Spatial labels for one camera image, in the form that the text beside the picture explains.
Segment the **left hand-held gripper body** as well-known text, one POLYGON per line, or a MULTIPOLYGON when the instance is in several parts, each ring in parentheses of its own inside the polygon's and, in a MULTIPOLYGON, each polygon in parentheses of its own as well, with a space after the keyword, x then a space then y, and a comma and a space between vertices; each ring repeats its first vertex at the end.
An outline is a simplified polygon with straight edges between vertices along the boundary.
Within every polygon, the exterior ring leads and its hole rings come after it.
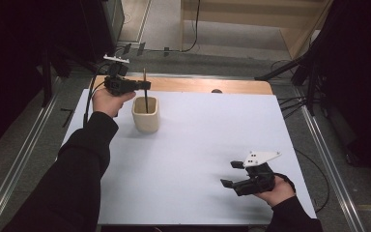
POLYGON ((108 56, 107 54, 105 54, 103 58, 110 61, 106 78, 104 79, 104 86, 113 96, 121 96, 125 93, 141 89, 141 83, 139 81, 126 78, 129 59, 108 56))

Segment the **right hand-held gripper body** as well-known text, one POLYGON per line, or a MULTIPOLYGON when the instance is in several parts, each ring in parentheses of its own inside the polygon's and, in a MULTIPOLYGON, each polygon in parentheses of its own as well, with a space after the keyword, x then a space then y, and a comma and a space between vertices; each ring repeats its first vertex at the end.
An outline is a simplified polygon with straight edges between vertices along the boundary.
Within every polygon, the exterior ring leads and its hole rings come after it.
POLYGON ((235 183, 237 196, 271 191, 274 188, 274 172, 268 162, 280 156, 280 152, 250 152, 243 161, 248 179, 235 183))

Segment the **dark green pen gold tip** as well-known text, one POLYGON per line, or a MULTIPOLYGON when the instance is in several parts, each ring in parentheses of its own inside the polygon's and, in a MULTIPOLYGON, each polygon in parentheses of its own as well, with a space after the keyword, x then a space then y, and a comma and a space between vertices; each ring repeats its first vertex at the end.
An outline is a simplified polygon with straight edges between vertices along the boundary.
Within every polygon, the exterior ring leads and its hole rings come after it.
MULTIPOLYGON (((146 68, 143 68, 143 80, 145 82, 147 82, 146 68)), ((146 114, 148 114, 149 113, 149 103, 148 103, 148 90, 147 89, 144 90, 144 102, 145 102, 145 111, 146 111, 146 114)))

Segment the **beige pen holder cup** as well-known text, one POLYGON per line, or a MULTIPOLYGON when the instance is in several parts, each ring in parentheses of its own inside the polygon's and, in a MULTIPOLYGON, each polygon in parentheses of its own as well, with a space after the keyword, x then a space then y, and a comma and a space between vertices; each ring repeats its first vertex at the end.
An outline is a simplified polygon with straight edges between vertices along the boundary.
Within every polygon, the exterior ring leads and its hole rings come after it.
POLYGON ((136 128, 140 132, 154 133, 159 129, 159 101, 154 97, 136 97, 131 109, 136 128))

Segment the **person's left hand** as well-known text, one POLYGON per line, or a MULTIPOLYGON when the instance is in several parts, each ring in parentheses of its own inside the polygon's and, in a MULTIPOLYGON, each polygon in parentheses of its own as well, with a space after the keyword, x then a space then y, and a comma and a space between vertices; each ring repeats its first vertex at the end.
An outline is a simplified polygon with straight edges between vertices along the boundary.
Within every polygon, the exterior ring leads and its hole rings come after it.
POLYGON ((106 89, 98 90, 92 96, 93 111, 102 112, 111 118, 117 117, 124 103, 135 96, 134 92, 125 93, 122 96, 113 96, 106 89))

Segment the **person's right hand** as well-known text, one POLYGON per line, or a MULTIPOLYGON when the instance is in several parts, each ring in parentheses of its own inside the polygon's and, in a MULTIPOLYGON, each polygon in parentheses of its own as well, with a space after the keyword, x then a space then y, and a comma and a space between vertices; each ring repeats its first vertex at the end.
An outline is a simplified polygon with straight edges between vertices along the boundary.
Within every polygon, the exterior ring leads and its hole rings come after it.
POLYGON ((264 200, 271 207, 274 207, 295 195, 296 194, 289 182, 280 176, 274 177, 274 188, 271 191, 256 193, 257 197, 264 200))

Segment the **wooden table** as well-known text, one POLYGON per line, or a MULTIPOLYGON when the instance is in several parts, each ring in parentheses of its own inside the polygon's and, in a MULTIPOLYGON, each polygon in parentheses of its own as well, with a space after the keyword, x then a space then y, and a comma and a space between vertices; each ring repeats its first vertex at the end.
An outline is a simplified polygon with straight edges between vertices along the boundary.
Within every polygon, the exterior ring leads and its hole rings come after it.
POLYGON ((197 77, 147 76, 152 91, 211 93, 219 90, 223 94, 272 95, 266 81, 229 80, 197 77))

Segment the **white table sheet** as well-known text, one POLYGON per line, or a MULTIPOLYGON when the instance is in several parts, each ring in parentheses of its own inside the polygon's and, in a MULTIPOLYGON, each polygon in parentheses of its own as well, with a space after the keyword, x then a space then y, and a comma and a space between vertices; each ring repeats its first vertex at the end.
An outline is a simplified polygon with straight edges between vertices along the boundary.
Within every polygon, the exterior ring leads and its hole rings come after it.
POLYGON ((276 152, 271 169, 295 184, 303 209, 315 211, 274 95, 153 92, 160 112, 154 133, 134 125, 126 102, 101 179, 101 225, 254 225, 270 206, 238 196, 221 182, 245 179, 234 160, 276 152))

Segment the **black cabinet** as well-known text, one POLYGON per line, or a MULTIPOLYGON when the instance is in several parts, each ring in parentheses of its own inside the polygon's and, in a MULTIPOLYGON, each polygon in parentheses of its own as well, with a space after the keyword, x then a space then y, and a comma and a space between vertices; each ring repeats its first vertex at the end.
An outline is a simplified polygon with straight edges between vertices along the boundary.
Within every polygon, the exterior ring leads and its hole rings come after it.
POLYGON ((125 21, 122 0, 80 0, 89 45, 98 59, 117 46, 125 21))

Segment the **black stand leg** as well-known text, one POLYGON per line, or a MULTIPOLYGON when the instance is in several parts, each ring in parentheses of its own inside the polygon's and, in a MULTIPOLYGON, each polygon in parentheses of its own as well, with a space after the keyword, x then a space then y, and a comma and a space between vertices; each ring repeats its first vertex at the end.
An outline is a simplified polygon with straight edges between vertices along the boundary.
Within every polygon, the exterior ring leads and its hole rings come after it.
POLYGON ((273 70, 273 71, 271 71, 267 74, 261 75, 261 76, 256 76, 255 80, 257 80, 257 81, 268 81, 268 80, 270 80, 274 77, 277 77, 281 73, 285 73, 285 72, 291 70, 292 68, 294 68, 296 66, 299 66, 303 62, 304 59, 305 59, 305 56, 302 55, 301 57, 290 61, 288 64, 285 64, 282 67, 277 68, 276 70, 273 70))

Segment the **black curtain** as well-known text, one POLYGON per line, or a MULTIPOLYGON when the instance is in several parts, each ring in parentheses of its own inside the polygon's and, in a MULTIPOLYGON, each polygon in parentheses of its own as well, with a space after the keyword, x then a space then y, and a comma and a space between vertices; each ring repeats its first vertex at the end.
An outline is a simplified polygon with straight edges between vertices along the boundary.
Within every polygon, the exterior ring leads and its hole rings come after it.
POLYGON ((328 117, 353 162, 371 168, 371 0, 333 0, 311 51, 328 117))
POLYGON ((111 49, 107 0, 0 0, 0 139, 39 92, 51 99, 51 74, 67 61, 93 72, 111 49))

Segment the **beige wooden platform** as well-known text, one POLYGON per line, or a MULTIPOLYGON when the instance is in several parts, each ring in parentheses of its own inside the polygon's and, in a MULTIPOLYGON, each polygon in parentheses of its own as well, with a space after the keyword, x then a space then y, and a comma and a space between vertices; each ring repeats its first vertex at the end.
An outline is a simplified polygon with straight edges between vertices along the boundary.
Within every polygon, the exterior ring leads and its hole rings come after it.
POLYGON ((180 0, 181 36, 184 21, 277 27, 292 59, 306 50, 321 29, 333 0, 180 0))

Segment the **small black floor bracket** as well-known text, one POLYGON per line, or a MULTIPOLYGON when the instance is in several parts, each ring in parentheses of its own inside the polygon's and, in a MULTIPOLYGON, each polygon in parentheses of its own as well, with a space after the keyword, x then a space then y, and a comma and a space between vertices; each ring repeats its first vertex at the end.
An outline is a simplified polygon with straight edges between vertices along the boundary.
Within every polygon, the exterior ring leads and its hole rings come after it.
POLYGON ((66 118, 65 122, 62 125, 62 128, 65 128, 68 125, 68 123, 69 123, 69 121, 70 121, 70 119, 71 119, 71 117, 72 117, 72 115, 74 113, 74 110, 73 109, 68 109, 68 108, 60 108, 60 110, 62 112, 67 112, 68 113, 67 118, 66 118))

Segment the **aluminium floor rail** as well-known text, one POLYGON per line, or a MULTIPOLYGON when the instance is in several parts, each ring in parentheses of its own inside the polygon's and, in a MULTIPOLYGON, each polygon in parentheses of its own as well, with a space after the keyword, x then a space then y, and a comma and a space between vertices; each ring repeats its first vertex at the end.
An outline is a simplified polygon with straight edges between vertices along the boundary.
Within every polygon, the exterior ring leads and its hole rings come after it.
POLYGON ((2 185, 0 186, 0 217, 5 210, 8 201, 11 198, 14 188, 35 148, 38 139, 41 136, 43 128, 57 102, 59 92, 62 88, 64 80, 57 76, 52 83, 53 96, 48 101, 47 105, 42 107, 39 115, 35 120, 32 129, 30 129, 27 137, 25 138, 20 150, 18 151, 14 162, 7 173, 2 185))
POLYGON ((305 105, 301 108, 301 113, 313 137, 319 156, 322 160, 325 170, 327 171, 330 185, 335 193, 351 232, 366 232, 362 220, 357 212, 357 207, 346 188, 340 172, 336 167, 316 118, 311 115, 305 105))

